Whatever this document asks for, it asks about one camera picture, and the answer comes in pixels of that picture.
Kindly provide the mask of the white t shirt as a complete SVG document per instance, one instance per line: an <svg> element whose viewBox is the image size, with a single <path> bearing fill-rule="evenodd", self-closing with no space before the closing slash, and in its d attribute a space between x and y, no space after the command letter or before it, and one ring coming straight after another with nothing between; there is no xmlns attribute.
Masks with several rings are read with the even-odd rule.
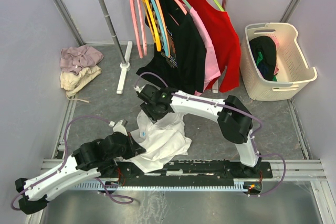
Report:
<svg viewBox="0 0 336 224"><path fill-rule="evenodd" d="M176 155L187 155L192 140L185 136L183 117L183 113L168 113L153 123L141 111L136 119L139 128L131 135L146 152L123 161L132 162L144 173L149 173L162 169Z"/></svg>

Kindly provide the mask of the orange wavy hanger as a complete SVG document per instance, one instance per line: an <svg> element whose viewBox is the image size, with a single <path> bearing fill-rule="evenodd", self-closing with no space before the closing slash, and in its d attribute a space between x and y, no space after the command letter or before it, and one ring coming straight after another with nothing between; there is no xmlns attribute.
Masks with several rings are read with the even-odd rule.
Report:
<svg viewBox="0 0 336 224"><path fill-rule="evenodd" d="M161 38L163 42L164 53L168 57L170 54L169 42L168 42L167 35L166 35L165 22L164 22L163 13L161 10L161 5L160 5L159 0L154 0L154 2L155 2L156 9L158 11L158 22L159 22L159 28L160 28Z"/></svg>

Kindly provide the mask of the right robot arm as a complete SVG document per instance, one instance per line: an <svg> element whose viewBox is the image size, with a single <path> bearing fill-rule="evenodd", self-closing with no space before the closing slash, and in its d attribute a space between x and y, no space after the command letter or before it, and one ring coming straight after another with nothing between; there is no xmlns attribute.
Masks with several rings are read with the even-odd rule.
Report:
<svg viewBox="0 0 336 224"><path fill-rule="evenodd" d="M169 113L191 114L216 122L224 139L235 144L243 175L259 174L262 157L253 144L253 120L257 119L237 97L210 99L150 84L134 89L143 101L142 111L154 122Z"/></svg>

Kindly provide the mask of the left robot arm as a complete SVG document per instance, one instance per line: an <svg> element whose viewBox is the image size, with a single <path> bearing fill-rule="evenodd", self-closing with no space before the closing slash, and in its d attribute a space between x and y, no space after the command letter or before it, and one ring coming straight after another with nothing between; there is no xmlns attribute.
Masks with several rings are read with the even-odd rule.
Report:
<svg viewBox="0 0 336 224"><path fill-rule="evenodd" d="M13 209L30 215L44 209L49 202L71 187L90 178L112 176L115 158L130 159L146 152L131 133L114 132L82 144L61 164L31 179L15 181L19 206Z"/></svg>

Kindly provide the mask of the black t shirt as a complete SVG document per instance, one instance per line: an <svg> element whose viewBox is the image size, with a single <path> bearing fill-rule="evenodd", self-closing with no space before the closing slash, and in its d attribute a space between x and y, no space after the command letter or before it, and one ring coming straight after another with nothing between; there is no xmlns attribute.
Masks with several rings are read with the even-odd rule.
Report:
<svg viewBox="0 0 336 224"><path fill-rule="evenodd" d="M204 87L206 49L189 12L184 15L174 0L159 0L169 39L170 57L154 49L152 60L137 70L137 75L159 87L165 87L161 77L171 88L195 94Z"/></svg>

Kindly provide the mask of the blue hanger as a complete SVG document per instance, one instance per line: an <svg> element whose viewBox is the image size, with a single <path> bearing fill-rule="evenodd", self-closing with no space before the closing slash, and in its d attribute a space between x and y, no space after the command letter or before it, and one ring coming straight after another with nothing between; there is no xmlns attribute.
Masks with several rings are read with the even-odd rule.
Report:
<svg viewBox="0 0 336 224"><path fill-rule="evenodd" d="M162 44L162 48L164 50L164 55L166 57L170 57L170 47L169 47L169 40L167 38L167 34L166 34L166 25L165 25L165 21L164 21L164 16L162 13L162 9L161 9L161 5L159 0L150 0L153 8L154 8L154 12L156 15L156 20L158 23L158 28L160 31L160 42Z"/></svg>

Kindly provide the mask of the pink t shirt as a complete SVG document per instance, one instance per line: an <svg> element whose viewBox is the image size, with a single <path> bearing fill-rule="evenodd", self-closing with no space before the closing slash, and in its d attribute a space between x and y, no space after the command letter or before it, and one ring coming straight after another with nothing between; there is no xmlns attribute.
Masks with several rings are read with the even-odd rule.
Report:
<svg viewBox="0 0 336 224"><path fill-rule="evenodd" d="M203 91L204 91L212 80L214 80L215 78L221 75L221 72L219 70L219 66L217 63L216 53L215 53L212 40L210 38L210 35L203 21L201 20L200 16L198 15L197 11L194 8L191 7L189 13L203 40L203 43L206 49L204 87L203 87ZM202 92L195 91L195 95L201 95L203 91Z"/></svg>

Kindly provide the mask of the red t shirt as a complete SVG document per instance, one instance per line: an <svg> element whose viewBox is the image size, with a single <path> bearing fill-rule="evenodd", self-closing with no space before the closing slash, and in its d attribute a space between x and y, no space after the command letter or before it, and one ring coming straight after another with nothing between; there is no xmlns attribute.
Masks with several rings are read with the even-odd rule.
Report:
<svg viewBox="0 0 336 224"><path fill-rule="evenodd" d="M203 21L215 49L219 70L225 74L219 92L238 87L241 50L228 13L219 11L212 0L187 1Z"/></svg>

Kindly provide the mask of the yellow hanger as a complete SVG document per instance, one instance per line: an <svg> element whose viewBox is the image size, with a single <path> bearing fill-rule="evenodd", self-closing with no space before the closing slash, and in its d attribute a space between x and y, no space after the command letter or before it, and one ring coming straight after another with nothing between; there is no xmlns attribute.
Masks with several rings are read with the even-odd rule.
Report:
<svg viewBox="0 0 336 224"><path fill-rule="evenodd" d="M160 36L159 36L159 32L158 32L158 29L157 29L157 26L156 26L155 18L153 16L153 12L152 12L150 2L149 2L149 0L141 0L141 1L142 1L143 6L144 6L146 19L148 21L153 40L155 42L156 49L157 49L157 51L161 51Z"/></svg>

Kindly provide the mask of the pink wavy hanger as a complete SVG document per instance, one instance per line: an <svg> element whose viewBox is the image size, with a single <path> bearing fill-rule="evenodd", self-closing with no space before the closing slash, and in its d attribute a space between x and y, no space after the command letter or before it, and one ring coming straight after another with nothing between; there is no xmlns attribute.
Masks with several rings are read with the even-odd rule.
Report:
<svg viewBox="0 0 336 224"><path fill-rule="evenodd" d="M139 57L147 55L147 40L140 0L130 0L131 15Z"/></svg>

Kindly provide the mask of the beige crumpled cloth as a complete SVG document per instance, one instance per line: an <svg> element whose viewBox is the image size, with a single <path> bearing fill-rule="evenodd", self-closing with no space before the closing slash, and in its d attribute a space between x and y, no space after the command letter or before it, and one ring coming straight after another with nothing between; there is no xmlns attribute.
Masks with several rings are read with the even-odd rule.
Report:
<svg viewBox="0 0 336 224"><path fill-rule="evenodd" d="M60 87L65 90L68 100L89 103L87 100L75 98L75 95L100 75L101 72L102 70L99 66L85 67L78 74L62 72L60 74Z"/></svg>

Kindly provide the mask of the mauve crumpled cloth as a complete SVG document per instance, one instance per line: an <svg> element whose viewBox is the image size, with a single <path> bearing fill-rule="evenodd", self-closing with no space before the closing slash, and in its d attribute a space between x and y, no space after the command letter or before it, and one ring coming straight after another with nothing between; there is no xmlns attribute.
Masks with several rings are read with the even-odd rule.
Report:
<svg viewBox="0 0 336 224"><path fill-rule="evenodd" d="M96 48L88 45L61 50L60 68L63 72L78 75L86 67L96 66L104 58Z"/></svg>

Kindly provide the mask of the dark clothes in basket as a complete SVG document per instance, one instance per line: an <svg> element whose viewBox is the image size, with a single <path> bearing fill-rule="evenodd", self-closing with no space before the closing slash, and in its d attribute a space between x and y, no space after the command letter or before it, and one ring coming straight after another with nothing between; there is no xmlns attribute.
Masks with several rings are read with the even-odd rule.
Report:
<svg viewBox="0 0 336 224"><path fill-rule="evenodd" d="M257 69L267 81L277 82L277 49L272 38L259 36L249 41Z"/></svg>

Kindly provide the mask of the cream laundry basket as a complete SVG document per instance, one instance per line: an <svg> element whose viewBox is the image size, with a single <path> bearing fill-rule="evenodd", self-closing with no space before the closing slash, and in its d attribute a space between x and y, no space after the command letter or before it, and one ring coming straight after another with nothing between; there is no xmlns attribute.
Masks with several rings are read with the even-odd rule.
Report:
<svg viewBox="0 0 336 224"><path fill-rule="evenodd" d="M245 27L241 42L240 71L249 97L256 101L291 99L308 83L315 81L317 70L309 67L297 43L298 31L289 23L257 23ZM263 78L257 68L249 42L270 37L276 46L276 81Z"/></svg>

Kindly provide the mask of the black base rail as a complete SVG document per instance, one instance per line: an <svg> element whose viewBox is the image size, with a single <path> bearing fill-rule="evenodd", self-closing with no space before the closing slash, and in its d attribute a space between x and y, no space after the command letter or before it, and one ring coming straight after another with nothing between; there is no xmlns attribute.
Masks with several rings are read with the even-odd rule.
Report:
<svg viewBox="0 0 336 224"><path fill-rule="evenodd" d="M252 183L273 178L269 162L248 168L229 160L171 161L145 173L134 163L118 162L100 177L120 189L157 191L249 191Z"/></svg>

